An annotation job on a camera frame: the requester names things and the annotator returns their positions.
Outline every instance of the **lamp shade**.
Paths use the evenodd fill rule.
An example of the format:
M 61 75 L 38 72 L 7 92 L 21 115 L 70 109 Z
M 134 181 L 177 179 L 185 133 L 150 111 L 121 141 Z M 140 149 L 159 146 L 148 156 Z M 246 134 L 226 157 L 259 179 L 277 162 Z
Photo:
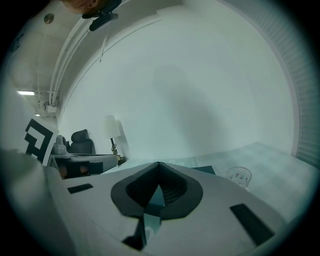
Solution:
M 108 139 L 121 136 L 116 119 L 113 115 L 107 115 L 105 117 L 105 131 L 106 131 L 106 137 Z

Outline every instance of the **black mount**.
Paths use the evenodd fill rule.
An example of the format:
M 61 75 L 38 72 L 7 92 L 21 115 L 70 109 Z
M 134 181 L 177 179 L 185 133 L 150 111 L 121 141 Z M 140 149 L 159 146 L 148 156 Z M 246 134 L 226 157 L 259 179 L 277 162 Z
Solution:
M 104 8 L 97 11 L 96 13 L 91 14 L 83 14 L 83 19 L 91 19 L 91 18 L 97 18 L 95 19 L 92 24 L 90 25 L 89 29 L 90 31 L 96 31 L 104 24 L 117 20 L 118 14 L 112 13 L 114 9 L 116 9 L 120 4 L 122 3 L 122 0 L 110 0 Z

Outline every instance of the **white table surface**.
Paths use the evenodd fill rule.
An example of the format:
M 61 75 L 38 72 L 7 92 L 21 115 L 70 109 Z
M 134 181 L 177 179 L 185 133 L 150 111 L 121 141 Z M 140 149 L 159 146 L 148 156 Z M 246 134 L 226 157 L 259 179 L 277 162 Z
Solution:
M 256 142 L 230 151 L 198 157 L 128 159 L 104 175 L 156 161 L 189 168 L 212 166 L 215 174 L 221 177 L 226 177 L 230 168 L 245 167 L 252 173 L 248 186 L 250 191 L 272 206 L 287 222 L 304 212 L 317 187 L 320 173 L 318 169 L 287 153 Z

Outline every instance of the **black office chair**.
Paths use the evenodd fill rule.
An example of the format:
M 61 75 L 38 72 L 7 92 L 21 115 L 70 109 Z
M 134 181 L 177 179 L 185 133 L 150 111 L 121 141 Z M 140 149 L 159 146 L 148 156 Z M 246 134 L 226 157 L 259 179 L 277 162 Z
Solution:
M 94 142 L 89 139 L 86 129 L 77 131 L 71 136 L 72 144 L 67 147 L 67 151 L 72 154 L 94 154 Z

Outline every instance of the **clear glass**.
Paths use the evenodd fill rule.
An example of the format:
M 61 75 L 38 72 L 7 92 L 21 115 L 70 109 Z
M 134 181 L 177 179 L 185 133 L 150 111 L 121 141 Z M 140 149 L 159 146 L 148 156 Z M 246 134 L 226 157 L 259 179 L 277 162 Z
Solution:
M 238 184 L 240 187 L 247 189 L 251 181 L 251 172 L 244 167 L 233 167 L 226 172 L 226 178 Z

